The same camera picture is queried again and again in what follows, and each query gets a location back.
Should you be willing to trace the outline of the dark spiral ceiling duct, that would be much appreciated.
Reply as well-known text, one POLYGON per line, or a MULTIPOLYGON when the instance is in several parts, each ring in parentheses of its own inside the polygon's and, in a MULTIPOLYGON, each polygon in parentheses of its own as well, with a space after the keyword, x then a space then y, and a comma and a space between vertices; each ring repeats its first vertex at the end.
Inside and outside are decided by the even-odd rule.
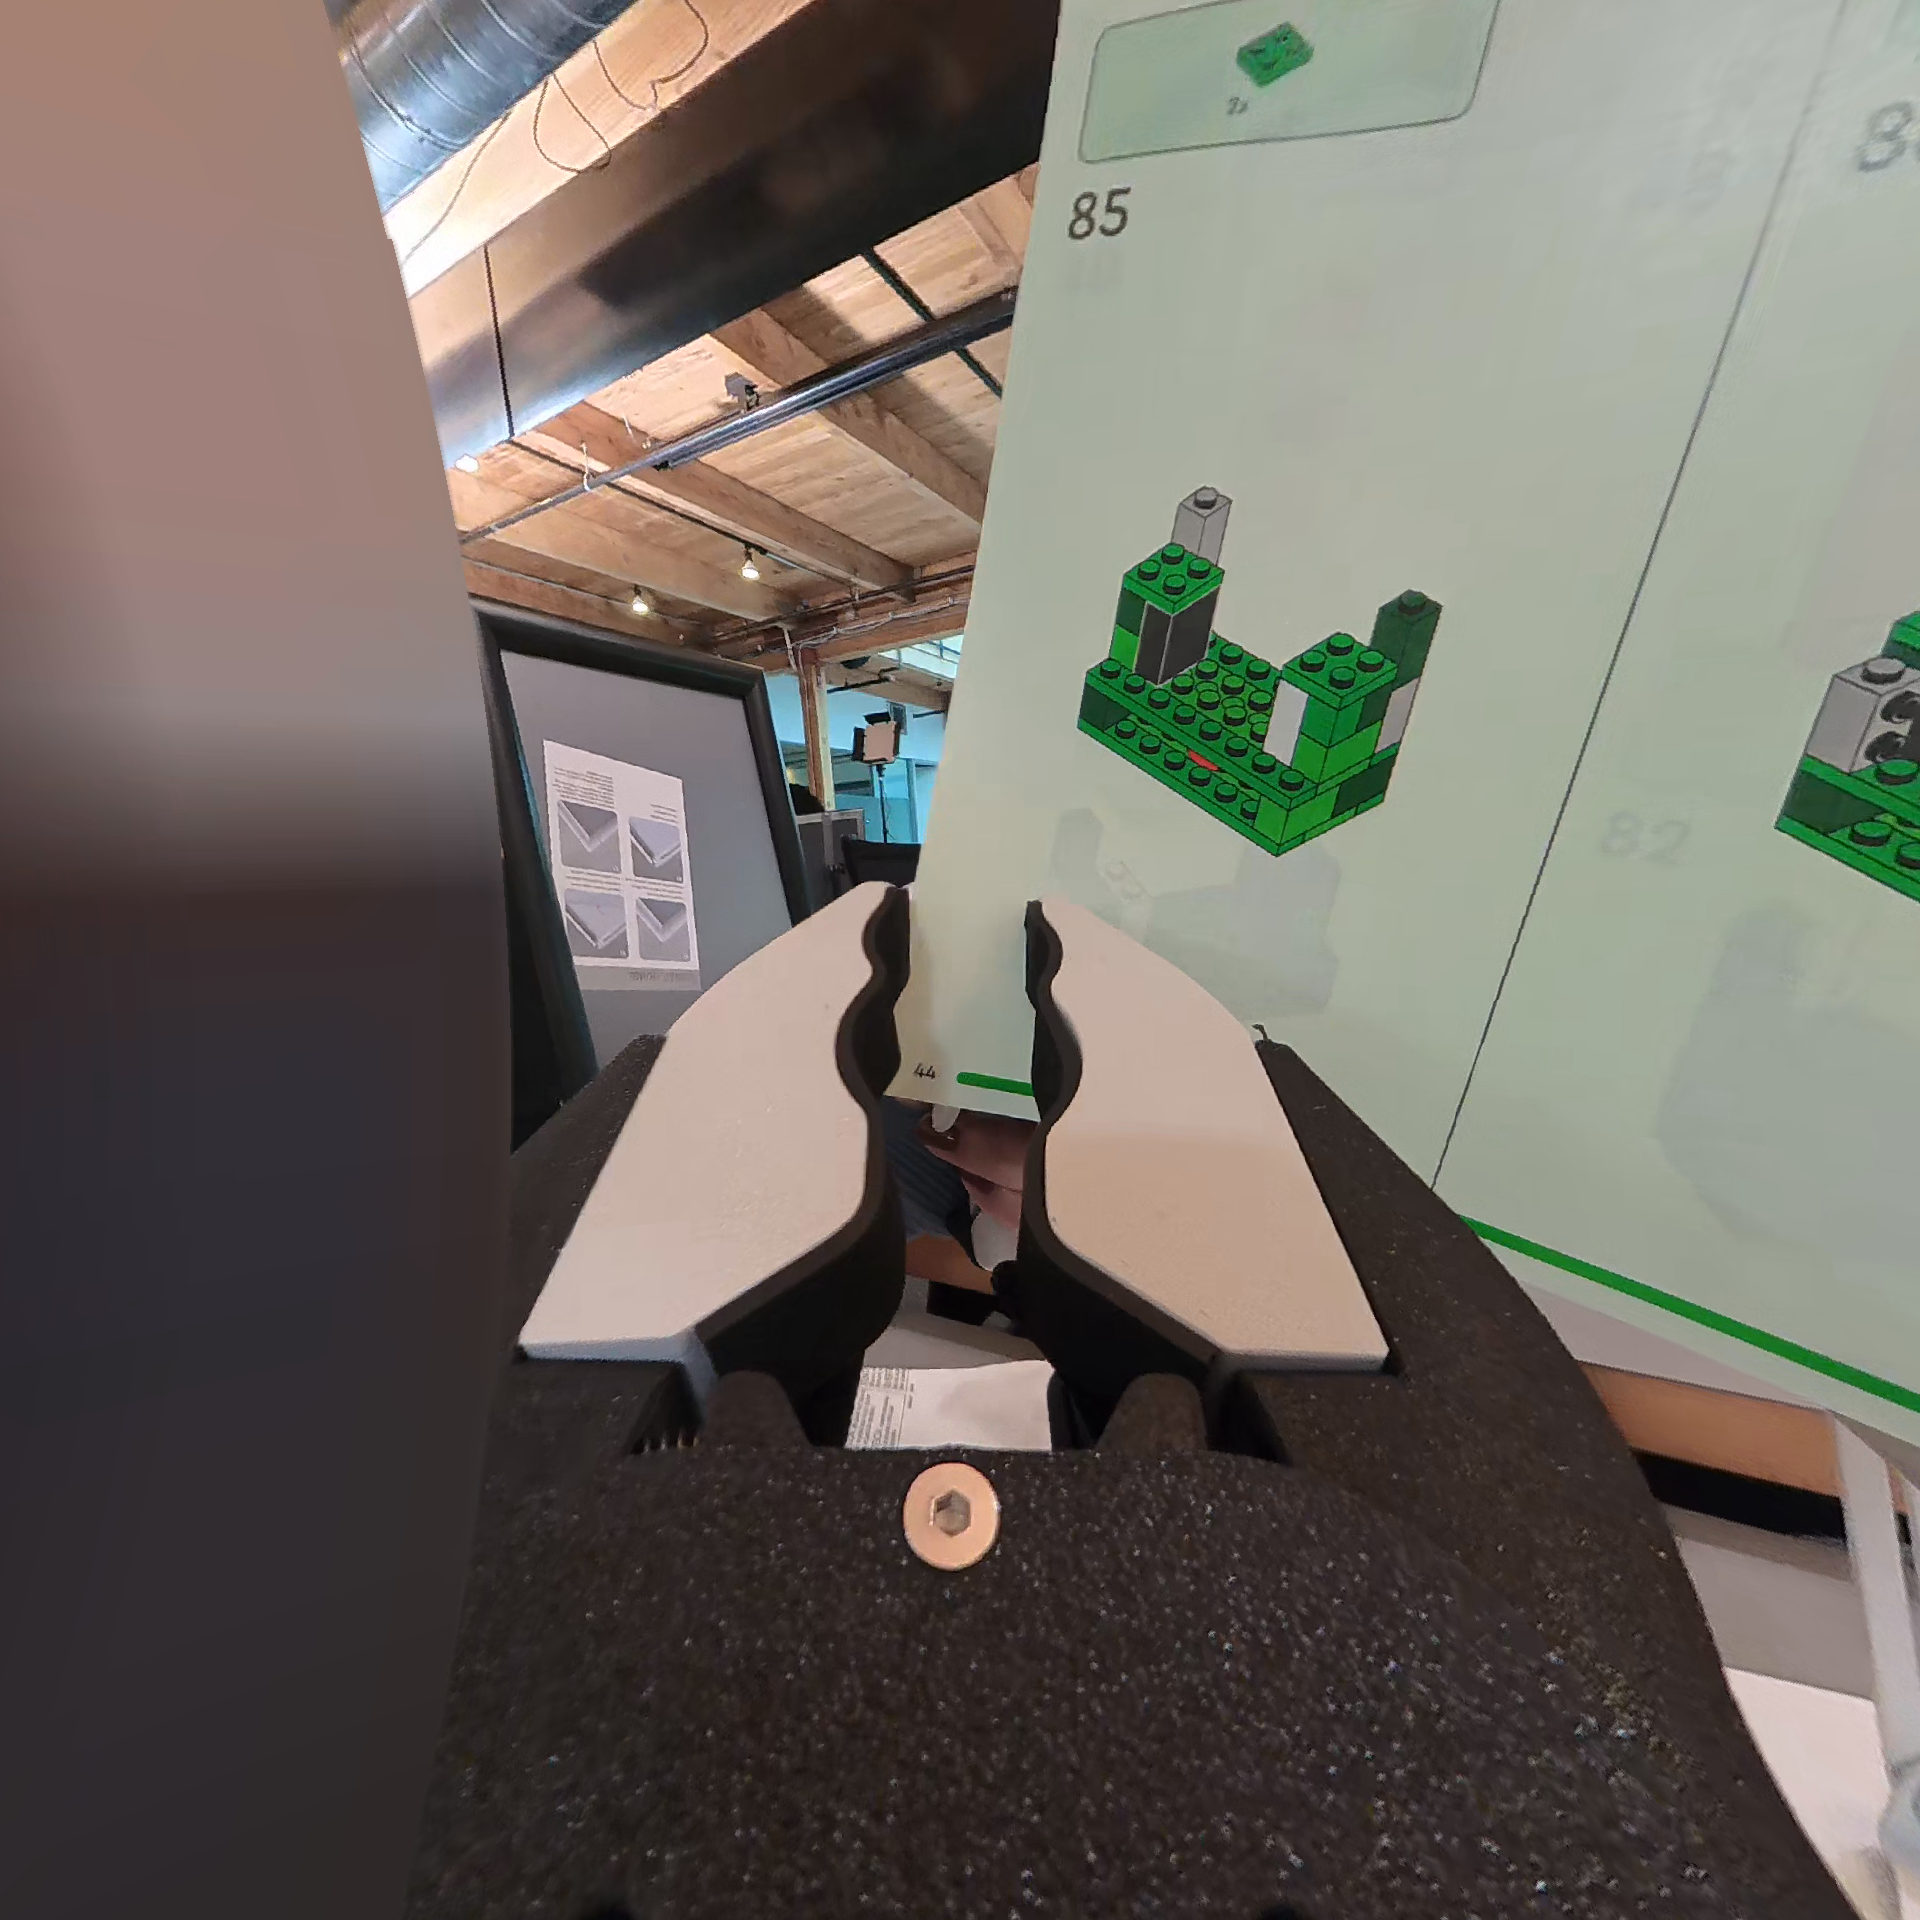
POLYGON ((683 89, 786 20, 799 5, 649 6, 627 1, 331 1, 377 206, 392 209, 445 161, 484 141, 527 98, 560 105, 608 150, 683 89))

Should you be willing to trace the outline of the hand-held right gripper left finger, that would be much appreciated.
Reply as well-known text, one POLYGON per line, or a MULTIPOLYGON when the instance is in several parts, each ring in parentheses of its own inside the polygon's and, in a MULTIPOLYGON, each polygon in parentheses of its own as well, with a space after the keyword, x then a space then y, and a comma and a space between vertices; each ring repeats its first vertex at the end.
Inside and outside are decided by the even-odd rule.
POLYGON ((882 1138, 908 893, 857 885, 517 1153, 517 1438, 840 1447, 906 1286, 882 1138))

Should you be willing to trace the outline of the person's left hand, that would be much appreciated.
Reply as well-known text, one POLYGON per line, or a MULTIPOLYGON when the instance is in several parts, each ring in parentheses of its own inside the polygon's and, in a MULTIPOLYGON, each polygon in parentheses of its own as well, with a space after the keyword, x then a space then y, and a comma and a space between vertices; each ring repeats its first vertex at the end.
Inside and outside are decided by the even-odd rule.
POLYGON ((1021 1216, 1025 1153, 1036 1121, 978 1110, 961 1110, 946 1128, 935 1119, 938 1113, 922 1125, 929 1152, 959 1168, 984 1216, 1016 1230, 1021 1216))

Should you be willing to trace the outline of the ceiling track rail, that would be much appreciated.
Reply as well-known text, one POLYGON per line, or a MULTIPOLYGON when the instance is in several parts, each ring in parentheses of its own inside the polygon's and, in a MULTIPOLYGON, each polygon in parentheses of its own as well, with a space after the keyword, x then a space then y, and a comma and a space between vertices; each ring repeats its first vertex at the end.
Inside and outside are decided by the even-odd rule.
POLYGON ((460 532, 460 542, 473 544, 498 537, 531 516, 569 505, 575 497, 588 495, 600 486, 611 486, 616 479, 707 458, 720 447, 853 399, 879 383, 891 382, 952 352, 969 349, 973 342, 1007 330, 1016 322, 1017 290, 1019 282, 1000 288, 946 316, 927 320, 890 342, 881 342, 840 366, 810 374, 793 388, 762 397, 745 410, 714 417, 677 439, 653 444, 624 463, 591 471, 577 486, 568 486, 553 495, 540 495, 515 512, 460 532))

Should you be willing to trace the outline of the white printed sheet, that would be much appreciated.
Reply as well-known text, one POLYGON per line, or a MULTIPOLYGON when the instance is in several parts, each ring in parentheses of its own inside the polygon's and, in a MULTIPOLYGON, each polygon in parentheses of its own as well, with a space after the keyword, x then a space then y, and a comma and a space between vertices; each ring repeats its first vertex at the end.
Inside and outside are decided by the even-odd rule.
POLYGON ((551 885, 583 984, 697 991, 683 782, 559 741, 543 759, 551 885))

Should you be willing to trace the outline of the white paper sheet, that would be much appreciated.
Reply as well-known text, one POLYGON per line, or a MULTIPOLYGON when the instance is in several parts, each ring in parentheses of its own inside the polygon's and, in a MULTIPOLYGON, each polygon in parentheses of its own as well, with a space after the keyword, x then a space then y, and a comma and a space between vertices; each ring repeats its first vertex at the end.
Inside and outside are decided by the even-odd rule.
POLYGON ((969 1367, 865 1367, 848 1449, 1050 1450, 1045 1359, 969 1367))

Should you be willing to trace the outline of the black framed display board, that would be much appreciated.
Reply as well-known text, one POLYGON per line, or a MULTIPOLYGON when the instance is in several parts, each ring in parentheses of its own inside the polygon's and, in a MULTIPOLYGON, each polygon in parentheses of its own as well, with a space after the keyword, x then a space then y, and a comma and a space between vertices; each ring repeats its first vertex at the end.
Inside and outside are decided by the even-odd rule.
POLYGON ((484 650, 512 983, 512 1142, 627 1044, 810 912, 801 837, 762 677, 649 639, 475 602, 484 650), (543 745, 559 741, 683 782, 704 984, 593 990, 549 870, 543 745))

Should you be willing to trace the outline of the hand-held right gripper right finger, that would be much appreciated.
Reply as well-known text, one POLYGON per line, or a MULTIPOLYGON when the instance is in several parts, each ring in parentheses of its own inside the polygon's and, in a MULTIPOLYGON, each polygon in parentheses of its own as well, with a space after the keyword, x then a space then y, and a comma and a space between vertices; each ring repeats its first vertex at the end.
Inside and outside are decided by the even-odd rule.
POLYGON ((1232 1439, 1249 1376, 1391 1376, 1391 1345, 1253 1032, 1087 908, 1027 908, 1040 1126, 1017 1322, 1077 1438, 1232 1439))

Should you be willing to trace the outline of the green brick instruction booklet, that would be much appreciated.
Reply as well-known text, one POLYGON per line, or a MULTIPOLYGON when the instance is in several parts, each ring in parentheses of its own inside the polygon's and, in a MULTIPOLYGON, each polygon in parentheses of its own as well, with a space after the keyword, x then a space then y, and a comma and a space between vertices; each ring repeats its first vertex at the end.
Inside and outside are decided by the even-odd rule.
POLYGON ((1068 896, 1916 1439, 1916 5, 1065 5, 903 1085, 1068 896))

